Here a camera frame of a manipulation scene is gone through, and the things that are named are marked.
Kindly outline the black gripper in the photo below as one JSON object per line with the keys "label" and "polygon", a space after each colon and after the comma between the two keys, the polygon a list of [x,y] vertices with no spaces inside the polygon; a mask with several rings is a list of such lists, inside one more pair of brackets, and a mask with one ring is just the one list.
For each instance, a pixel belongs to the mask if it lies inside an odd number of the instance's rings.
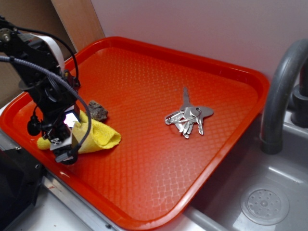
{"label": "black gripper", "polygon": [[69,91],[52,95],[46,91],[28,91],[36,107],[43,114],[41,120],[36,111],[28,121],[27,131],[31,136],[42,135],[42,138],[51,142],[51,149],[55,154],[56,163],[72,165],[78,160],[78,152],[74,147],[77,142],[72,132],[64,123],[65,111],[75,105],[76,97]]}

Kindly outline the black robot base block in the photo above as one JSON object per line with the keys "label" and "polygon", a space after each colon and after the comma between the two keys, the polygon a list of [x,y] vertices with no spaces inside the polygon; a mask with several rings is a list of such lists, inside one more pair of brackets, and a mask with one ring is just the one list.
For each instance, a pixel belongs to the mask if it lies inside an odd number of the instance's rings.
{"label": "black robot base block", "polygon": [[0,151],[0,229],[35,207],[45,168],[21,147]]}

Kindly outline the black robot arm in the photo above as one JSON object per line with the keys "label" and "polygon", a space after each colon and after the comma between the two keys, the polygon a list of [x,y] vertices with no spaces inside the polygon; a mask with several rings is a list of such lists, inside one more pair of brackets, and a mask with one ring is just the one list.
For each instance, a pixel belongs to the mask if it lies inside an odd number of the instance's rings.
{"label": "black robot arm", "polygon": [[65,68],[56,49],[35,33],[15,26],[2,16],[0,51],[5,55],[0,60],[13,66],[21,79],[20,89],[30,95],[42,112],[42,119],[32,113],[27,124],[29,135],[40,134],[44,141],[50,142],[55,161],[71,165],[77,161],[81,143],[64,121],[69,113],[79,118],[76,101],[80,98],[77,93],[80,82]]}

